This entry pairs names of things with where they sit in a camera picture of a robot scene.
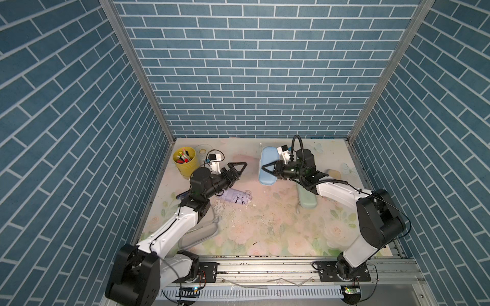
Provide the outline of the blue umbrella case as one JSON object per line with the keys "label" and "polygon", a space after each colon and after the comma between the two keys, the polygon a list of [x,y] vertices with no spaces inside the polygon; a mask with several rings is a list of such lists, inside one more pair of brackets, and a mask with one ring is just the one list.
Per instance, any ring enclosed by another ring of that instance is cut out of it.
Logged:
{"label": "blue umbrella case", "polygon": [[259,182],[262,185],[271,186],[277,181],[277,178],[271,174],[277,161],[279,161],[277,148],[266,147],[262,150],[259,166]]}

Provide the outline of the mint green umbrella case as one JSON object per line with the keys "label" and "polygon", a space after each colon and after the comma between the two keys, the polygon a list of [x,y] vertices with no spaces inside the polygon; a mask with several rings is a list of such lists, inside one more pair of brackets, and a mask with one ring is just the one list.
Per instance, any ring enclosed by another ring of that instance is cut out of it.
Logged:
{"label": "mint green umbrella case", "polygon": [[318,205],[317,197],[301,185],[297,185],[299,206],[304,209],[314,209]]}

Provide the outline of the beige umbrella case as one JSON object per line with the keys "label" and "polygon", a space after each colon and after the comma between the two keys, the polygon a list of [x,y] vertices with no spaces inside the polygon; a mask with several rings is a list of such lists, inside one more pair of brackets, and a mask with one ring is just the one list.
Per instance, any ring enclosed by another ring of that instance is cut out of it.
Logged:
{"label": "beige umbrella case", "polygon": [[337,170],[329,169],[327,171],[327,174],[332,179],[336,179],[336,180],[341,180],[342,179],[341,173],[339,171],[337,171]]}

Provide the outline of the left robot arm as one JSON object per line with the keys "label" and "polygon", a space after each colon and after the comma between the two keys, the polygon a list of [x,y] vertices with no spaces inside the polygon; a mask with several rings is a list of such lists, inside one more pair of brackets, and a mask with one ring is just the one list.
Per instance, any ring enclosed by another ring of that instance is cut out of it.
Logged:
{"label": "left robot arm", "polygon": [[165,257],[183,236],[204,219],[210,199],[231,188],[241,177],[247,163],[229,163],[219,174],[200,167],[190,176],[190,188],[176,213],[156,232],[135,244],[125,244],[116,253],[105,288],[105,297],[121,305],[152,305],[160,289],[174,281],[196,278],[199,256],[179,251]]}

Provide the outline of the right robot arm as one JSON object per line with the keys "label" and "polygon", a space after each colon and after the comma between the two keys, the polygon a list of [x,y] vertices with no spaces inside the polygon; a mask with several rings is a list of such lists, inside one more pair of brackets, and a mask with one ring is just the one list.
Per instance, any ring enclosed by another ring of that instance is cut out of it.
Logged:
{"label": "right robot arm", "polygon": [[317,170],[315,157],[309,149],[290,152],[286,145],[266,147],[260,158],[259,177],[263,176],[273,177],[273,182],[277,179],[293,181],[313,195],[356,209],[359,235],[338,256],[336,264],[336,273],[342,280],[357,277],[366,268],[367,260],[406,228],[401,212],[386,190],[359,189]]}

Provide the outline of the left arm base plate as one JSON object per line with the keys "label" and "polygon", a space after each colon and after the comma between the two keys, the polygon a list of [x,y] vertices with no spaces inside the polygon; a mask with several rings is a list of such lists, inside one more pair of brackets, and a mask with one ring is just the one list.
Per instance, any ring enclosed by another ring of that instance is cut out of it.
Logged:
{"label": "left arm base plate", "polygon": [[218,273],[218,263],[217,262],[200,262],[198,265],[192,264],[190,271],[186,274],[181,275],[180,278],[175,276],[173,271],[170,272],[170,278],[175,284],[181,283],[215,283]]}

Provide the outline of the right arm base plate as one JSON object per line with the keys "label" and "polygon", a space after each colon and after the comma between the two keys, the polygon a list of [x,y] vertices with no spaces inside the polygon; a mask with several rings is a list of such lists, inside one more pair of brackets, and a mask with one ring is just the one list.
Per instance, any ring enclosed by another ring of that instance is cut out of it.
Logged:
{"label": "right arm base plate", "polygon": [[318,272],[320,281],[328,282],[369,282],[371,275],[366,264],[352,268],[348,263],[337,261],[314,261],[312,267]]}

